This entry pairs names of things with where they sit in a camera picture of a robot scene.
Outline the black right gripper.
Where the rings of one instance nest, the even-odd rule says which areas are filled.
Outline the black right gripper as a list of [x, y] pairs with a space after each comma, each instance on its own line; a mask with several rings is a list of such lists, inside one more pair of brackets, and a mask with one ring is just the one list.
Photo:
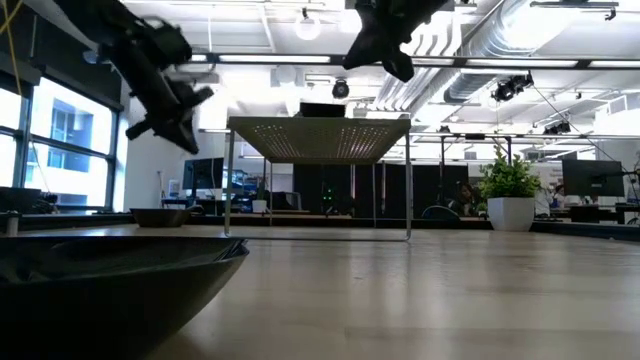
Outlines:
[[415, 74], [412, 59], [402, 52], [402, 43], [449, 0], [357, 0], [361, 30], [343, 57], [344, 68], [380, 62], [396, 79], [408, 82]]

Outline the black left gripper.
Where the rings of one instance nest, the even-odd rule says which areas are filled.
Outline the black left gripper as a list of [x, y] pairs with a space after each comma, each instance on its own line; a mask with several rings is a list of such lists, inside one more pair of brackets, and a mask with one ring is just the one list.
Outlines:
[[135, 140], [152, 131], [182, 150], [197, 154], [193, 115], [197, 106], [213, 96], [213, 90], [209, 87], [195, 90], [189, 83], [172, 81], [130, 40], [103, 45], [102, 54], [129, 85], [132, 97], [146, 110], [144, 119], [126, 131], [127, 138]]

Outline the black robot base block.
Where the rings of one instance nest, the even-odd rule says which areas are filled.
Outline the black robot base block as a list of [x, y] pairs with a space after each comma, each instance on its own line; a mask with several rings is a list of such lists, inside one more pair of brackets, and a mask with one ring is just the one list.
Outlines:
[[0, 213], [51, 214], [58, 197], [38, 189], [0, 187]]

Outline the black computer monitor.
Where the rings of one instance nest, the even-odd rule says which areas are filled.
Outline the black computer monitor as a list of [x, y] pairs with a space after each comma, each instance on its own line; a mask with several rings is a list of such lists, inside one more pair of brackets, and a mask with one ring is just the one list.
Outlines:
[[224, 159], [205, 158], [186, 160], [182, 186], [184, 190], [206, 190], [222, 187]]
[[562, 161], [563, 186], [566, 195], [624, 197], [622, 164], [619, 161]]

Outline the black round plate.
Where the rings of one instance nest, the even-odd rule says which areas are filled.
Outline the black round plate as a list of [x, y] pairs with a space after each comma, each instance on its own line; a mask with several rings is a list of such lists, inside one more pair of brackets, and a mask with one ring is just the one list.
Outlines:
[[130, 211], [135, 222], [143, 228], [177, 228], [191, 217], [185, 209], [131, 208]]

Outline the round white ceiling lamp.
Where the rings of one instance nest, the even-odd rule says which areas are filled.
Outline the round white ceiling lamp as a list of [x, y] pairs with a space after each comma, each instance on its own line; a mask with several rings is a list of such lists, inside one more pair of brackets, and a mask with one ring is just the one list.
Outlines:
[[307, 7], [303, 7], [294, 23], [294, 32], [298, 38], [304, 41], [316, 39], [321, 33], [319, 16], [312, 13]]

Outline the pale green perforated metal shelf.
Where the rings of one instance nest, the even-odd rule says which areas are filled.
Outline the pale green perforated metal shelf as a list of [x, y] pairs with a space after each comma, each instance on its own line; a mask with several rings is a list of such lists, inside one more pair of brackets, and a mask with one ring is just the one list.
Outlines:
[[[405, 138], [405, 235], [400, 238], [355, 238], [338, 235], [336, 241], [408, 242], [412, 236], [412, 178], [410, 156], [411, 120], [338, 117], [248, 117], [233, 116], [229, 130], [227, 195], [231, 192], [236, 135], [244, 139], [273, 164], [371, 165], [375, 186], [375, 165], [400, 140]], [[294, 235], [240, 235], [231, 232], [231, 200], [225, 201], [223, 233], [227, 238], [276, 241], [334, 240], [327, 233], [301, 237]]]

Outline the long ceiling light strip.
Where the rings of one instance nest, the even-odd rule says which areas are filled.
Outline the long ceiling light strip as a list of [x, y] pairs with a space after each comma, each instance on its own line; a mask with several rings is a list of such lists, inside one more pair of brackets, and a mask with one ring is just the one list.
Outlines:
[[[305, 65], [341, 66], [343, 55], [294, 55], [260, 53], [196, 53], [189, 63], [224, 65]], [[419, 68], [637, 71], [640, 59], [625, 58], [542, 58], [542, 57], [461, 57], [414, 56]]]

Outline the black office chair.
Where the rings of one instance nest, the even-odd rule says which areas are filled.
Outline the black office chair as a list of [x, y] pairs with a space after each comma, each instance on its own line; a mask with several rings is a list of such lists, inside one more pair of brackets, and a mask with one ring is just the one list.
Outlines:
[[297, 192], [274, 192], [271, 200], [274, 210], [299, 211], [303, 209], [301, 194]]
[[430, 221], [447, 221], [447, 222], [454, 222], [454, 221], [460, 220], [460, 216], [455, 211], [451, 210], [448, 207], [440, 206], [440, 205], [432, 205], [427, 207], [423, 211], [421, 218], [424, 220], [430, 220]]

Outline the black partition panel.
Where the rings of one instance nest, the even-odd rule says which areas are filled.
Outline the black partition panel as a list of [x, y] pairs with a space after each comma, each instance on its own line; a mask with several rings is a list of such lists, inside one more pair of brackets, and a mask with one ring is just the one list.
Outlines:
[[[414, 165], [413, 217], [419, 219], [430, 206], [448, 205], [469, 168], [461, 165]], [[295, 165], [293, 189], [302, 208], [315, 214], [339, 213], [353, 218], [403, 219], [406, 216], [406, 168], [403, 164]]]

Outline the large black plate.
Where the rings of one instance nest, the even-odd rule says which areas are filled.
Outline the large black plate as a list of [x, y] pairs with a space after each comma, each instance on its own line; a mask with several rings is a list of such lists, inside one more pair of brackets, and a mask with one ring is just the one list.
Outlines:
[[134, 360], [190, 322], [249, 251], [205, 237], [0, 239], [0, 360]]

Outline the green plant in white pot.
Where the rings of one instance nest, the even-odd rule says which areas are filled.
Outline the green plant in white pot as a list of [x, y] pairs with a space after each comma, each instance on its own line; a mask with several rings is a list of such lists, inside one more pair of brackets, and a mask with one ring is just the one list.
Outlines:
[[479, 190], [486, 201], [487, 217], [494, 230], [528, 232], [535, 217], [535, 195], [540, 178], [520, 156], [509, 158], [494, 146], [492, 163], [480, 167]]

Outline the silver ventilation duct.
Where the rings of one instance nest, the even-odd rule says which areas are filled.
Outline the silver ventilation duct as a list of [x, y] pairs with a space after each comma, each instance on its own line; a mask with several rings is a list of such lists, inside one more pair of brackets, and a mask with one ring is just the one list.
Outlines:
[[[500, 0], [456, 51], [462, 57], [527, 57], [539, 46], [522, 34], [533, 18], [533, 0]], [[427, 101], [461, 104], [494, 77], [460, 69], [418, 69], [409, 83], [388, 75], [374, 104], [392, 110], [416, 110]]]

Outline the black table edge rail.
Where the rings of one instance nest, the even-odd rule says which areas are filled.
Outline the black table edge rail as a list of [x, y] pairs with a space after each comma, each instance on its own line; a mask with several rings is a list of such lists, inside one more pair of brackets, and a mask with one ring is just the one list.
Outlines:
[[[18, 222], [21, 231], [60, 230], [70, 228], [89, 228], [101, 226], [129, 225], [135, 222], [131, 214], [99, 215], [25, 215]], [[231, 217], [232, 229], [239, 227], [301, 227], [301, 228], [346, 228], [346, 229], [393, 229], [405, 230], [404, 219], [362, 219], [323, 217], [312, 215], [285, 215], [263, 217], [254, 214], [234, 214]], [[491, 223], [483, 219], [467, 220], [424, 220], [415, 219], [411, 229], [417, 230], [490, 230]], [[640, 226], [606, 225], [592, 223], [535, 221], [530, 227], [532, 232], [566, 236], [615, 239], [640, 243]]]

